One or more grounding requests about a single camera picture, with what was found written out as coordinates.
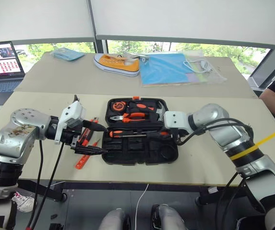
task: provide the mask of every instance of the black tool case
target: black tool case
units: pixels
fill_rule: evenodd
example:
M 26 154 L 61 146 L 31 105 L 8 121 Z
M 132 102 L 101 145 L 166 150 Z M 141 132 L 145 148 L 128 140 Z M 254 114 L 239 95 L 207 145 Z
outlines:
M 125 104 L 121 112 L 113 110 L 113 105 Z M 147 108 L 139 108 L 136 105 L 143 104 Z M 107 150 L 102 155 L 108 164 L 135 165 L 146 163 L 147 165 L 171 163 L 178 158 L 178 148 L 172 139 L 152 139 L 147 137 L 111 138 L 110 132 L 116 130 L 133 131 L 134 135 L 149 131 L 160 131 L 164 127 L 164 121 L 159 121 L 157 109 L 167 111 L 164 100 L 155 98 L 114 98 L 108 102 L 105 120 L 108 124 L 108 132 L 103 134 L 102 148 Z M 143 119 L 144 121 L 131 121 L 124 123 L 122 120 L 111 120 L 110 117 L 123 115 L 124 113 L 145 113 L 146 117 L 134 117 L 132 119 Z

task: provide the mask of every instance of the orange shoe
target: orange shoe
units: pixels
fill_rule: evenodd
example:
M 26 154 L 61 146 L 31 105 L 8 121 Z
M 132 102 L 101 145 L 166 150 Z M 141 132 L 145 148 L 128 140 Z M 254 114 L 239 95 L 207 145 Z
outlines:
M 139 74 L 138 59 L 95 54 L 94 63 L 98 68 L 108 72 L 120 73 L 129 77 L 135 77 Z

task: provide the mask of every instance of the laptop keyboard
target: laptop keyboard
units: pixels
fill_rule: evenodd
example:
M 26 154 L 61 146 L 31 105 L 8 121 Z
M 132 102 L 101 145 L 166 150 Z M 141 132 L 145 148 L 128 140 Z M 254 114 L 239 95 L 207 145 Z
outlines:
M 0 92 L 12 92 L 20 82 L 20 80 L 0 82 Z

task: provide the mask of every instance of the orange pliers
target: orange pliers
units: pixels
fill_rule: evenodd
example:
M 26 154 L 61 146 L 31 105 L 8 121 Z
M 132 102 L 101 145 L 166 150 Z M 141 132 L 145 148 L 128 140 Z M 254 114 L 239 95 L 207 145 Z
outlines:
M 122 122 L 128 123 L 131 121 L 144 121 L 145 119 L 132 119 L 132 118 L 145 117 L 145 116 L 146 116 L 146 114 L 144 114 L 144 113 L 131 113 L 131 114 L 124 113 L 122 116 L 112 116 L 112 117 L 110 117 L 110 119 L 114 120 L 114 121 L 122 120 Z

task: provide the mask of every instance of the plastic bag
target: plastic bag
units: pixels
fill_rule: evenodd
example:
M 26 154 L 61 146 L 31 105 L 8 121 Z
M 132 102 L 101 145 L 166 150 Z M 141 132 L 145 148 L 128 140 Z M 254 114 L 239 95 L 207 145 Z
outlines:
M 227 79 L 221 76 L 203 56 L 201 50 L 184 53 L 150 54 L 148 62 L 140 62 L 142 86 L 164 86 L 192 83 L 222 83 Z M 201 60 L 206 61 L 210 71 L 201 72 Z
M 76 60 L 85 55 L 85 53 L 77 52 L 64 47 L 53 50 L 50 54 L 55 58 L 63 59 L 66 61 Z

